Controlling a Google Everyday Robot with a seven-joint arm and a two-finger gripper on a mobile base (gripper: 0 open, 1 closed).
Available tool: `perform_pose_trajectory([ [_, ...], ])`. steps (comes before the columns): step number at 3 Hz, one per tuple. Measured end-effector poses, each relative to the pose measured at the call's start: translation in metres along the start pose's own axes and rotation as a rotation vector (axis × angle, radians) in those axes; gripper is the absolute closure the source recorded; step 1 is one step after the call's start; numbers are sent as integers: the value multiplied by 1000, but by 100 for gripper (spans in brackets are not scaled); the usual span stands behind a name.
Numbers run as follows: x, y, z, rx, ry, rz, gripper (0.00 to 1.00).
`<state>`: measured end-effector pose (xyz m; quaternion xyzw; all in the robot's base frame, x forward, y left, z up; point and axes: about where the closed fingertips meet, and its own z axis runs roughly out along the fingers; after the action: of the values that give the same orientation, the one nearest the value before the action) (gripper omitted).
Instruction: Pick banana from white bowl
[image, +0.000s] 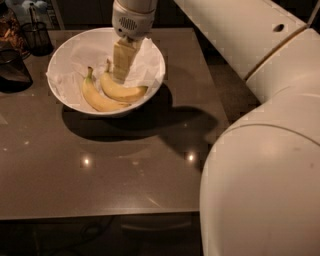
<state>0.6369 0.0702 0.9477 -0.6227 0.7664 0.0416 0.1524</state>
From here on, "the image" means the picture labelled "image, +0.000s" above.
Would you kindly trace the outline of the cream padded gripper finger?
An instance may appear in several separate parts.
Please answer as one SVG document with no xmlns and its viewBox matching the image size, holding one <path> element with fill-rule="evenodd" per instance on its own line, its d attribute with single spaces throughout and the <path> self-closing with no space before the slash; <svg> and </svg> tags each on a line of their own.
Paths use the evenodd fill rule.
<svg viewBox="0 0 320 256">
<path fill-rule="evenodd" d="M 113 48 L 113 78 L 124 83 L 131 65 L 140 50 L 142 41 L 132 40 L 127 37 L 120 38 Z"/>
</svg>

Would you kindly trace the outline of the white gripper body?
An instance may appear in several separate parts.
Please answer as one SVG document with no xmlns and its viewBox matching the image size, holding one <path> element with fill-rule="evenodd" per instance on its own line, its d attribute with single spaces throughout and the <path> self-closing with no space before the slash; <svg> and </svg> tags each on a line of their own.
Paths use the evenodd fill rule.
<svg viewBox="0 0 320 256">
<path fill-rule="evenodd" d="M 114 0 L 112 26 L 119 37 L 142 40 L 152 28 L 156 0 Z"/>
</svg>

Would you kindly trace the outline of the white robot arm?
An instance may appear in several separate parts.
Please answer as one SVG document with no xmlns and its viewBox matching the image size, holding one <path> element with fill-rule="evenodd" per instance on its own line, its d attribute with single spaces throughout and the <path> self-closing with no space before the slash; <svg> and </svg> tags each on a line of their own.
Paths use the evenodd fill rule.
<svg viewBox="0 0 320 256">
<path fill-rule="evenodd" d="M 320 256 L 320 38 L 273 0 L 174 0 L 259 99 L 208 154 L 204 256 Z"/>
</svg>

